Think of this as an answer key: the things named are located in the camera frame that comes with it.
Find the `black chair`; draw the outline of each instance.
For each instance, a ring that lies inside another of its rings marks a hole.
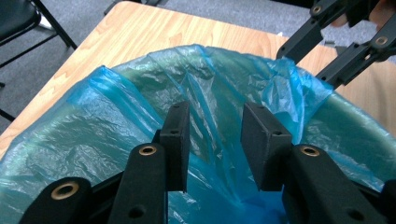
[[[62,28],[62,26],[53,18],[47,8],[40,0],[1,0],[0,1],[0,47],[11,40],[25,34],[26,32],[36,28],[41,21],[43,15],[52,26],[54,32],[46,39],[38,42],[29,49],[24,50],[18,55],[0,64],[0,68],[20,58],[27,52],[39,47],[40,45],[51,40],[55,36],[59,36],[67,47],[77,48],[70,36]],[[5,83],[0,82],[0,88],[5,87]],[[12,121],[14,118],[8,113],[0,109],[0,116]]]

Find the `crumpled plastic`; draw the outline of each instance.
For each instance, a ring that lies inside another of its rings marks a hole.
[[[337,105],[336,118],[352,105],[326,101],[329,96],[338,99],[331,87],[290,60],[198,45],[153,52],[111,70],[100,67],[20,134],[0,161],[0,222],[18,221],[52,181],[81,176],[94,185],[115,175],[130,150],[161,129],[169,106],[183,100],[191,103],[188,192],[169,193],[170,223],[287,222],[281,193],[258,192],[248,169],[239,142],[245,101],[269,107],[293,134],[293,143],[318,143],[334,152],[348,175],[368,175],[365,183],[378,188],[389,175],[377,176],[372,166],[349,157],[351,149],[343,151],[350,144],[353,150],[365,146],[357,146],[357,139],[332,144],[333,137],[343,136],[342,128],[335,135],[327,130],[333,120],[320,114],[321,108]],[[376,139],[384,140],[382,129],[375,129]],[[391,154],[394,139],[385,140]],[[361,167],[366,173],[356,175]]]

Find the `plastic bag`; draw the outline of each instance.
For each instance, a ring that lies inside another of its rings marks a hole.
[[[0,162],[0,209],[12,215],[1,222],[18,221],[56,179],[76,175],[96,184],[122,170],[129,151],[149,142],[169,106],[182,100],[191,102],[188,193],[169,194],[170,222],[286,222],[281,194],[258,192],[248,169],[239,142],[242,105],[267,105],[294,143],[303,135],[315,142],[310,136],[320,133],[304,125],[332,93],[327,85],[289,60],[196,45],[150,53],[113,71],[96,70],[14,140]]]

